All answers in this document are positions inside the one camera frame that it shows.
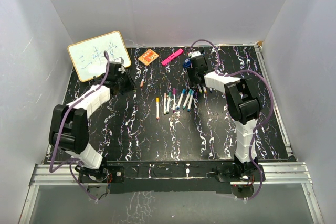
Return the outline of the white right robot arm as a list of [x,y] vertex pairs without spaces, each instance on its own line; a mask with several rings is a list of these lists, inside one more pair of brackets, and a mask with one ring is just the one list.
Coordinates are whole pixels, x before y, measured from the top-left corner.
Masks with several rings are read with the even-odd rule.
[[247,180],[258,167],[253,136],[262,104],[250,78],[238,78],[211,70],[202,54],[190,53],[186,70],[192,85],[204,85],[222,92],[226,97],[229,115],[236,126],[236,151],[234,174],[240,180]]

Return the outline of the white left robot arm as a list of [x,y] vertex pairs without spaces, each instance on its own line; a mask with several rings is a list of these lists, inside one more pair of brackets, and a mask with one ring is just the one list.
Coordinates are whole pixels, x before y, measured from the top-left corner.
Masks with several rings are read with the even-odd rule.
[[127,69],[119,62],[110,62],[103,78],[75,101],[54,107],[49,132],[49,144],[54,147],[50,165],[53,166],[56,151],[61,149],[72,159],[90,169],[96,181],[108,177],[108,168],[102,165],[103,157],[89,143],[88,120],[92,114],[112,96],[135,89],[135,83]]

